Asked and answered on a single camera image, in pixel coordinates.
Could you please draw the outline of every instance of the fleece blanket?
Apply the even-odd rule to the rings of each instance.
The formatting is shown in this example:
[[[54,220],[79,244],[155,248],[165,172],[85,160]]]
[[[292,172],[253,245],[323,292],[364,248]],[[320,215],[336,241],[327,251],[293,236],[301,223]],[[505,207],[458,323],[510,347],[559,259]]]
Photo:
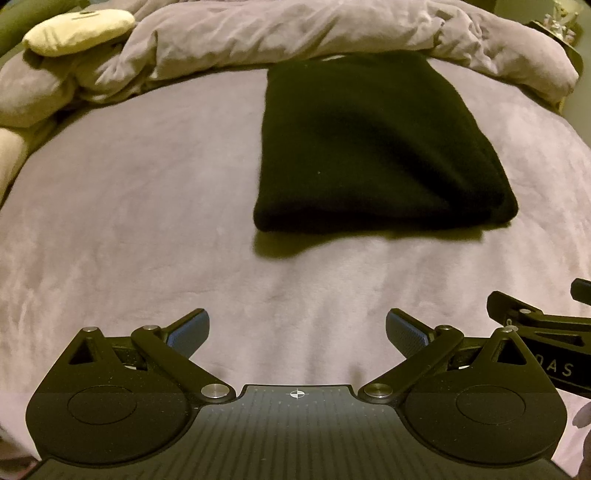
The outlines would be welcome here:
[[[212,68],[388,50],[424,50],[527,86],[557,103],[578,79],[546,35],[459,0],[110,0],[130,34],[54,59],[30,50],[0,70],[0,125],[26,128],[76,102],[112,103]]]
[[[495,149],[420,52],[282,62],[265,106],[262,231],[499,226],[517,214]]]

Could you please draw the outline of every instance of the comforter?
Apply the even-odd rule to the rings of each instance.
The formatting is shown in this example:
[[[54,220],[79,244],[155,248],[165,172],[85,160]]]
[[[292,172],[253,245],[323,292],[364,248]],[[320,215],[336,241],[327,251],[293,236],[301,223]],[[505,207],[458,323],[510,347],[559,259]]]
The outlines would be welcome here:
[[[138,21],[88,51],[20,52],[0,70],[0,125],[30,127],[76,102],[119,102],[163,82],[225,66],[355,51],[424,50],[527,86],[557,103],[578,79],[546,35],[459,0],[110,0]]]

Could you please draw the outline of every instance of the folded black cloth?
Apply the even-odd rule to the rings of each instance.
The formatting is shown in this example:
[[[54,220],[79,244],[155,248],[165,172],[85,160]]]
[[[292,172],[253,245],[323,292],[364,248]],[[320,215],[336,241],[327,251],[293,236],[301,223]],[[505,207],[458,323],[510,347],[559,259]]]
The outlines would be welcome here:
[[[517,210],[493,146],[423,53],[269,69],[259,230],[498,225]]]

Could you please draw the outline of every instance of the black clamp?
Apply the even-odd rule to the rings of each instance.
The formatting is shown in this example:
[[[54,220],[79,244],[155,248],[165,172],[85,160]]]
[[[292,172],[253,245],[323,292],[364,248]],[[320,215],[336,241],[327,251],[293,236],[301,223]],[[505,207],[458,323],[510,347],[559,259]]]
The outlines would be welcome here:
[[[129,462],[180,437],[200,407],[236,398],[230,385],[189,360],[208,334],[203,309],[163,329],[145,325],[131,337],[83,328],[27,408],[41,457]]]
[[[453,459],[503,465],[552,457],[566,409],[514,328],[465,338],[400,309],[386,321],[407,360],[364,385],[359,398],[396,408],[416,438]]]
[[[573,300],[591,305],[591,282],[575,279]],[[494,291],[488,315],[517,330],[556,388],[591,398],[591,319],[546,315],[542,310]]]

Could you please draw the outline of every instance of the triangular cutout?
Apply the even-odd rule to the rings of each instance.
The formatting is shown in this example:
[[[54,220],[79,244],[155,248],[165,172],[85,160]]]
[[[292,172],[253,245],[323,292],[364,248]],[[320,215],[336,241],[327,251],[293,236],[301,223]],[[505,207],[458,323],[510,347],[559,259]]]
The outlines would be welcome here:
[[[580,335],[572,333],[540,333],[536,332],[538,336],[556,340],[557,342],[568,343],[569,345],[584,346],[583,338]]]
[[[95,359],[92,356],[88,342],[85,340],[80,344],[80,347],[70,360],[70,365],[89,364],[94,362]]]
[[[499,356],[496,360],[502,364],[525,365],[527,361],[513,340],[503,340],[499,345]]]

